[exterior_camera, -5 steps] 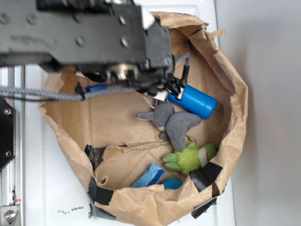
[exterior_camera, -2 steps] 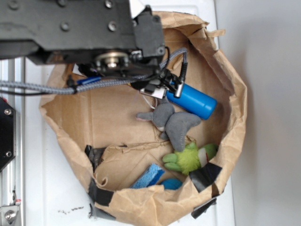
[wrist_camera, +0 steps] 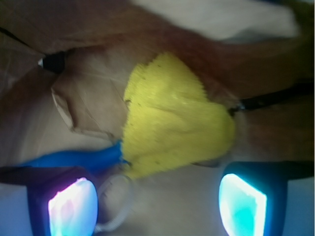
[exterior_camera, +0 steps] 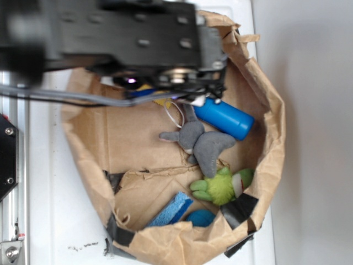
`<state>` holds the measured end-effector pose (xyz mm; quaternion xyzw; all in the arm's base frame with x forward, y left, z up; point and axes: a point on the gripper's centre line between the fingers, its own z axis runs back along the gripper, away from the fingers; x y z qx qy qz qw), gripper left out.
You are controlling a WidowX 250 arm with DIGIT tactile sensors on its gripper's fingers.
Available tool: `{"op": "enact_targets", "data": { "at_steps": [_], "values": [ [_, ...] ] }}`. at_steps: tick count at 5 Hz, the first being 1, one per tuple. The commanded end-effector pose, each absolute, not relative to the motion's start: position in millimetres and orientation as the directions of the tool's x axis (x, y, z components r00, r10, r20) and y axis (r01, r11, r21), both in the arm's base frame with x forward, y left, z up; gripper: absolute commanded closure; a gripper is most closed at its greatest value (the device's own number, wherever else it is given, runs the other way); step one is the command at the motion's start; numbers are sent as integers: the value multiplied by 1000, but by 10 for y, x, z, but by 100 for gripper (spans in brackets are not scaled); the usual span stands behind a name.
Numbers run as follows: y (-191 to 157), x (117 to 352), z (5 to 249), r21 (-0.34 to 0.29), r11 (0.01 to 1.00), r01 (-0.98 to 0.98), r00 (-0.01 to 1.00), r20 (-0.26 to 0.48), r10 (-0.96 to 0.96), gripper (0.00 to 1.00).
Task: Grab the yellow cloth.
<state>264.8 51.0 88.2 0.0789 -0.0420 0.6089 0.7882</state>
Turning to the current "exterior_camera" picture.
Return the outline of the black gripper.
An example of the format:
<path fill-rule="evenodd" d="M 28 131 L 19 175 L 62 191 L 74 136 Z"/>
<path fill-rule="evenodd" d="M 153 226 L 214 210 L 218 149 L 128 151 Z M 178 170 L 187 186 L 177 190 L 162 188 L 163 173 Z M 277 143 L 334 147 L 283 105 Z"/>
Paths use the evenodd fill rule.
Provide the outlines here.
<path fill-rule="evenodd" d="M 111 75 L 113 84 L 124 88 L 125 101 L 174 98 L 180 101 L 205 101 L 207 97 L 223 97 L 227 55 L 221 50 L 218 30 L 205 23 L 198 26 L 201 66 L 172 67 L 155 73 L 130 74 L 128 71 Z"/>

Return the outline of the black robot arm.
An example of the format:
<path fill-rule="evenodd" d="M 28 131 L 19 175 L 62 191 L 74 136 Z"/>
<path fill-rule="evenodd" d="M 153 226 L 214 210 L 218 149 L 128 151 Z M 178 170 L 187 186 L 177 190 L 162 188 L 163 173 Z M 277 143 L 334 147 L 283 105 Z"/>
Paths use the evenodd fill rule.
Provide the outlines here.
<path fill-rule="evenodd" d="M 111 77 L 123 99 L 38 88 L 43 74 L 82 67 Z M 8 97 L 88 107 L 154 99 L 221 99 L 226 56 L 216 29 L 191 3 L 170 1 L 2 1 L 1 70 Z"/>

